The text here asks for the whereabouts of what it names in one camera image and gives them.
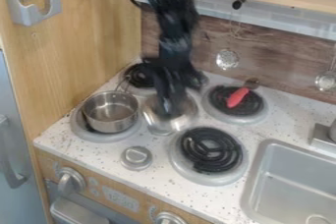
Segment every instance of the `red utensil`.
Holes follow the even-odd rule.
[[[252,89],[256,89],[259,87],[258,79],[248,79],[244,86],[233,92],[230,97],[226,100],[226,106],[228,108],[234,108],[238,106],[245,96],[247,96]]]

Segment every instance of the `speckled countertop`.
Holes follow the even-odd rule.
[[[208,87],[216,84],[242,84],[212,74],[208,76],[210,77]],[[112,79],[99,91],[113,89],[117,80],[117,77]],[[265,87],[260,87],[258,92],[267,99],[269,114],[263,122],[250,126],[219,122],[207,115],[199,106],[200,116],[196,126],[216,127],[230,133],[237,137],[248,151],[248,171],[239,181],[229,186],[200,186],[181,177],[169,163],[167,155],[169,141],[174,136],[151,135],[145,123],[127,140],[93,143],[76,137],[70,129],[70,117],[65,116],[38,137],[34,145],[105,177],[160,198],[212,223],[254,223],[241,210],[240,197],[259,143],[267,139],[277,139],[309,148],[308,138],[314,123],[330,125],[336,115],[336,106],[327,103]],[[122,151],[134,145],[146,146],[153,153],[152,165],[141,172],[129,171],[119,161]]]

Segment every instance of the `control knob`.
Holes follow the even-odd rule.
[[[84,177],[73,168],[63,167],[58,173],[58,191],[62,196],[82,192],[85,187]]]
[[[155,224],[188,224],[188,223],[174,213],[160,212],[155,218]]]

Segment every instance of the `black coil burner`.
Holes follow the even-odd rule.
[[[228,134],[212,128],[196,128],[180,138],[183,154],[199,173],[220,173],[240,165],[242,147]]]
[[[135,64],[126,70],[124,76],[130,77],[130,85],[137,88],[151,88],[154,87],[154,82],[152,77],[144,74],[142,71],[143,63]]]
[[[235,86],[217,86],[209,94],[209,101],[211,105],[218,109],[220,112],[231,116],[253,116],[262,110],[263,100],[253,91],[250,91],[239,105],[234,108],[229,108],[226,104],[226,100],[230,97],[232,93],[234,93],[238,89],[239,87]]]

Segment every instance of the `wooden backsplash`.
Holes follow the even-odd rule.
[[[260,79],[262,85],[336,104],[334,93],[321,92],[315,77],[328,69],[334,41],[292,32],[242,24],[238,39],[230,36],[238,24],[203,16],[195,36],[193,62],[199,69],[218,75],[246,80]],[[158,26],[155,15],[142,10],[142,52],[157,53]],[[216,54],[230,46],[239,54],[238,68],[222,71],[215,64]]]

